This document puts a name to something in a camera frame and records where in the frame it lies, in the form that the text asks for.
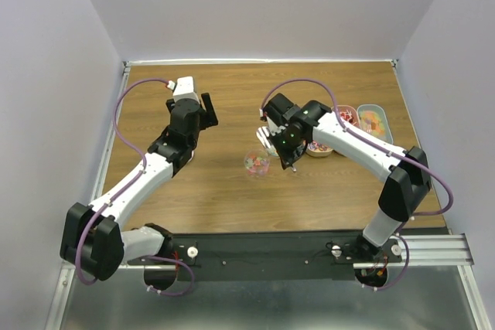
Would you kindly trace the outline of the beige tray swirl lollipops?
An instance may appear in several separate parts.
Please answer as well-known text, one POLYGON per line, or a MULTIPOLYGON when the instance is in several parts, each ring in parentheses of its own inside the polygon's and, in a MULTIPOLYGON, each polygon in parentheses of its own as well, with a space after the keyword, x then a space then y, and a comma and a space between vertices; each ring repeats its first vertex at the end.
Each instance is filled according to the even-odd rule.
POLYGON ((309 143, 306 147, 306 154, 314 158, 325 158, 330 156, 333 149, 316 141, 309 143))

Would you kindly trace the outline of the silver metal scoop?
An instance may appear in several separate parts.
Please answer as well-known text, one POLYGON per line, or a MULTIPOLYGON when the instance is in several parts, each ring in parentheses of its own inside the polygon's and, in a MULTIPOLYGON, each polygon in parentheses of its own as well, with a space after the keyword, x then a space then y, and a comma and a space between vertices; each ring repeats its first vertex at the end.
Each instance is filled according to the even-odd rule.
POLYGON ((265 151, 273 157, 278 157, 278 153, 275 149, 275 146, 270 142, 269 137, 270 137, 271 132, 269 131, 268 127, 259 127, 256 130, 256 136, 258 140, 260 141, 261 145, 265 149, 265 151))

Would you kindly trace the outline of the clear glass jar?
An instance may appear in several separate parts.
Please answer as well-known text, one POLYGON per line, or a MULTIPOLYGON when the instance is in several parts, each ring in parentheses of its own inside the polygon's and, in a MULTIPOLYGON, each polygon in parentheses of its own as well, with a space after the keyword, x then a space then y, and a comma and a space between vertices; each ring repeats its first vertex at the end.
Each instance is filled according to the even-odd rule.
POLYGON ((244 156, 244 167, 249 175, 265 176, 268 174, 269 166, 270 158, 265 150, 251 150, 244 156))

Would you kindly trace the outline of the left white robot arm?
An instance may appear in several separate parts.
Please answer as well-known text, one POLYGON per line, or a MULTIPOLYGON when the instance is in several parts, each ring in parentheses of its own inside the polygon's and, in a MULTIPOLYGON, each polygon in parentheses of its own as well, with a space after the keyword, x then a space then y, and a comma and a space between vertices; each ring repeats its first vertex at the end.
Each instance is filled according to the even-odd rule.
POLYGON ((89 205, 77 202, 67 211, 60 256, 75 266, 86 285, 106 281, 127 260, 147 256, 154 264, 164 264, 171 257, 172 247, 163 229, 144 226, 123 233, 121 228, 159 186, 190 161, 200 132, 216 126, 218 119, 208 93, 200 99, 169 99, 167 107, 169 125, 138 165, 89 205))

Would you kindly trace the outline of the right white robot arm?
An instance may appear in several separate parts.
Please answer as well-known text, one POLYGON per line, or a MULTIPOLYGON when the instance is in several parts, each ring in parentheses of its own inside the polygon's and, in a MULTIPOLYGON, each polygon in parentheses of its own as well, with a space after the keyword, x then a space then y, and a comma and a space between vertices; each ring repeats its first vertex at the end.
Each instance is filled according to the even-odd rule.
POLYGON ((315 141, 355 161, 384 183, 377 212, 350 245, 352 257, 371 262, 381 256, 386 242, 409 221, 431 189, 423 150, 383 142, 316 100, 299 107, 276 94, 260 109, 260 117, 268 125, 268 141, 283 168, 291 168, 315 141))

